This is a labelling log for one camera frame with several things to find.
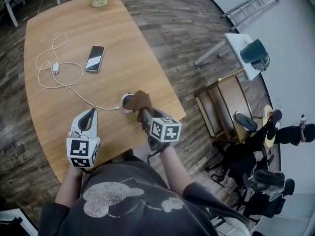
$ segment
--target white charging cable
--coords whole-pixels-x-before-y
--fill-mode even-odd
[[[61,45],[61,46],[58,46],[58,47],[54,47],[54,42],[56,41],[57,38],[59,37],[65,37],[65,42]],[[91,102],[87,101],[86,99],[84,99],[76,90],[74,90],[73,88],[71,88],[70,86],[74,85],[74,84],[77,84],[83,77],[83,68],[82,66],[80,66],[79,64],[77,63],[74,63],[74,62],[63,62],[63,63],[58,63],[58,57],[55,53],[55,50],[56,49],[59,49],[60,47],[64,46],[65,43],[67,42],[68,40],[68,37],[66,35],[59,35],[58,37],[56,37],[52,43],[52,48],[51,49],[48,49],[44,52],[42,52],[40,55],[37,56],[36,58],[36,61],[35,61],[35,66],[36,68],[38,69],[38,83],[43,87],[43,88],[46,88],[46,89],[59,89],[59,88],[68,88],[68,89],[71,89],[72,91],[74,91],[82,100],[84,100],[86,103],[90,104],[91,106],[93,107],[96,107],[96,108],[99,108],[99,109],[102,109],[102,110],[116,110],[116,109],[119,109],[120,107],[115,107],[115,108],[103,108],[103,107],[100,107],[100,106],[97,106],[97,105],[94,105],[92,104]],[[37,60],[38,58],[43,55],[44,53],[46,52],[49,52],[49,51],[53,51],[55,57],[56,57],[56,63],[54,64],[54,66],[51,66],[51,63],[49,62],[49,60],[46,60],[41,66],[40,68],[37,67]],[[48,63],[49,64],[49,67],[46,67],[46,68],[43,68],[43,65],[45,63]],[[59,72],[59,66],[62,65],[62,64],[73,64],[73,65],[77,65],[78,67],[81,68],[81,77],[74,83],[71,83],[71,84],[68,84],[68,85],[65,85],[65,84],[62,84],[61,82],[59,82],[56,77],[55,77],[55,73],[57,74]],[[40,82],[40,79],[39,79],[39,76],[40,76],[40,72],[42,70],[47,70],[47,69],[51,69],[51,73],[53,75],[53,78],[55,79],[55,81],[60,85],[60,86],[56,86],[56,87],[46,87],[44,85],[42,85],[42,83]]]

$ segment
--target gray t-shirt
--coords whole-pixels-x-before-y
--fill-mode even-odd
[[[211,223],[217,216],[248,225],[201,184],[188,185],[181,197],[144,162],[111,163],[86,175],[81,197],[71,209],[46,204],[38,235],[217,236]]]

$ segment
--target metal frame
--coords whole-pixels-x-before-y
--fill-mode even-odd
[[[202,55],[199,59],[197,59],[193,64],[194,65],[200,64],[204,59],[211,56],[212,53],[216,52],[218,49],[223,47],[225,44],[227,44],[226,38],[224,38],[220,43],[218,43],[214,47],[212,47],[209,51],[207,51],[204,55]]]
[[[244,71],[245,71],[245,68],[243,67],[241,70],[238,70],[238,71],[236,71],[236,72],[233,72],[233,73],[231,73],[231,74],[228,74],[228,75],[226,75],[226,76],[223,76],[222,78],[218,78],[217,83],[221,82],[222,80],[228,79],[228,78],[230,78],[230,77],[232,77],[232,76],[234,76],[234,75],[237,75],[237,74],[239,74],[240,72],[244,72]]]
[[[5,3],[5,6],[6,6],[8,12],[9,12],[9,15],[10,15],[10,17],[11,17],[11,20],[12,20],[14,26],[15,26],[15,27],[18,27],[19,24],[18,24],[18,22],[16,21],[16,18],[15,18],[15,16],[14,16],[13,11],[12,11],[12,8],[11,8],[11,5],[10,5],[10,1],[11,1],[11,0],[5,0],[4,3]]]
[[[220,17],[221,18],[225,18],[227,16],[230,16],[235,24],[234,26],[231,28],[231,30],[235,30],[240,24],[242,24],[243,22],[245,22],[247,19],[251,18],[252,16],[254,16],[255,14],[257,14],[259,11],[265,9],[267,6],[269,6],[270,4],[276,2],[276,1],[279,1],[279,0],[269,0],[267,3],[265,3],[263,0],[260,0],[262,2],[262,6],[260,6],[259,8],[255,8],[253,5],[252,5],[252,2],[253,0],[246,0],[242,3],[240,3],[239,5],[235,6],[234,8],[230,9],[229,11],[227,11],[226,13],[224,13],[223,15],[221,15]],[[249,4],[252,8],[253,8],[253,12],[250,13],[249,15],[246,15],[246,13],[242,10],[242,7],[246,4]],[[245,18],[240,20],[240,21],[236,21],[236,19],[233,17],[233,15],[231,14],[232,12],[234,12],[235,10],[239,9],[244,15],[245,15]]]

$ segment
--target chair armrest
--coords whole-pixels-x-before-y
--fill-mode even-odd
[[[244,175],[243,175],[243,183],[244,183],[244,187],[246,189],[249,189],[251,187],[251,183],[250,183],[250,181],[248,179],[248,175],[246,173],[244,173]]]
[[[264,158],[268,158],[267,151],[264,145],[261,146],[261,152]]]
[[[270,156],[269,160],[268,160],[268,165],[270,166],[270,164],[272,163],[272,161],[275,159],[275,155]]]

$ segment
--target flower pot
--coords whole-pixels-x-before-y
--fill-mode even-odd
[[[101,7],[107,4],[107,0],[91,0],[91,5],[93,7]]]

